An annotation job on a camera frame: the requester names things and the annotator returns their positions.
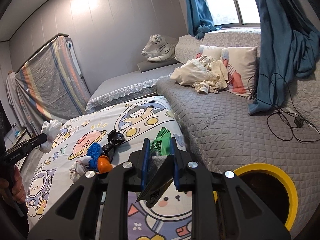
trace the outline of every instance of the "white pillow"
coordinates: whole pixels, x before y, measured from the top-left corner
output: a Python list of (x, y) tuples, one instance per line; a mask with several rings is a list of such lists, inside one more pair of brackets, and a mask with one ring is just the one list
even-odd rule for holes
[(222, 49), (223, 47), (200, 45), (199, 53), (201, 53), (202, 56), (211, 56), (215, 60), (219, 60), (221, 57)]
[(257, 47), (224, 48), (221, 50), (221, 60), (228, 70), (229, 86), (226, 90), (245, 98), (251, 98), (256, 84), (255, 77), (251, 77), (256, 74)]

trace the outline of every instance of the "baby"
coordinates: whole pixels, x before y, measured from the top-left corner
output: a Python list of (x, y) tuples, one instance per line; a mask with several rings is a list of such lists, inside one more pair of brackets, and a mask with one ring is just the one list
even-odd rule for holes
[(227, 49), (222, 51), (222, 62), (228, 70), (228, 79), (230, 84), (232, 84), (232, 91), (239, 94), (244, 94), (247, 90), (244, 88), (241, 75), (236, 71), (236, 69), (229, 64), (229, 52)]
[(200, 45), (199, 52), (197, 53), (196, 58), (200, 58), (202, 56), (202, 53), (203, 53), (203, 46)]

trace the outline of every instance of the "crumpled tissue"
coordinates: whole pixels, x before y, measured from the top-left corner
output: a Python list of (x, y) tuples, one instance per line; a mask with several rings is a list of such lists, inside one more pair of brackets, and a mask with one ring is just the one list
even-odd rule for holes
[(40, 145), (39, 150), (43, 153), (48, 153), (51, 151), (52, 143), (57, 137), (62, 127), (62, 123), (58, 120), (51, 120), (50, 122), (44, 121), (41, 129), (41, 133), (47, 135), (47, 141)]
[(89, 161), (91, 157), (87, 156), (81, 160), (76, 160), (73, 165), (70, 167), (69, 175), (73, 183), (75, 183), (83, 174), (85, 174), (89, 169)]

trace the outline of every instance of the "gray quilted bedspread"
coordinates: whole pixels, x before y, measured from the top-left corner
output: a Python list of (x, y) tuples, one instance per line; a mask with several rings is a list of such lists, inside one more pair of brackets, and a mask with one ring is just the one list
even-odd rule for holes
[[(269, 163), (285, 171), (295, 183), (299, 206), (291, 229), (294, 238), (311, 218), (320, 201), (320, 142), (284, 142), (269, 130), (268, 114), (249, 116), (251, 102), (228, 91), (198, 94), (170, 78), (157, 82), (158, 95), (166, 97), (190, 139), (191, 150), (211, 171), (235, 170), (245, 164)], [(277, 115), (269, 119), (274, 133), (290, 139), (290, 129)], [(317, 138), (317, 132), (304, 125), (295, 130), (302, 140)]]

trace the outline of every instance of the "lace trim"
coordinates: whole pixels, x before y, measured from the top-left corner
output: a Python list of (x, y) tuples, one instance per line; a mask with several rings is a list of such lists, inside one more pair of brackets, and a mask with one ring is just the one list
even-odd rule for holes
[(93, 99), (89, 100), (89, 102), (87, 104), (87, 107), (85, 108), (85, 111), (86, 112), (91, 112), (90, 110), (92, 108), (95, 108), (97, 106), (101, 106), (103, 104), (111, 102), (112, 100), (119, 99), (121, 97), (130, 95), (131, 93), (139, 92), (143, 88), (151, 88), (154, 85), (156, 85), (156, 83), (157, 83), (157, 81), (159, 79), (162, 79), (162, 78), (165, 78), (165, 77), (169, 77), (171, 75), (172, 75), (172, 73), (170, 73), (169, 75), (166, 75), (166, 76), (161, 76), (161, 77), (156, 78), (156, 79), (151, 79), (151, 80), (148, 80), (148, 81), (145, 81), (145, 82), (142, 82), (142, 83), (137, 83), (137, 84), (134, 84), (134, 85), (131, 85), (131, 86), (120, 88), (120, 89), (117, 89), (117, 90), (112, 91), (110, 93), (107, 93), (107, 94), (104, 94), (102, 96), (99, 96), (97, 98), (93, 98)]

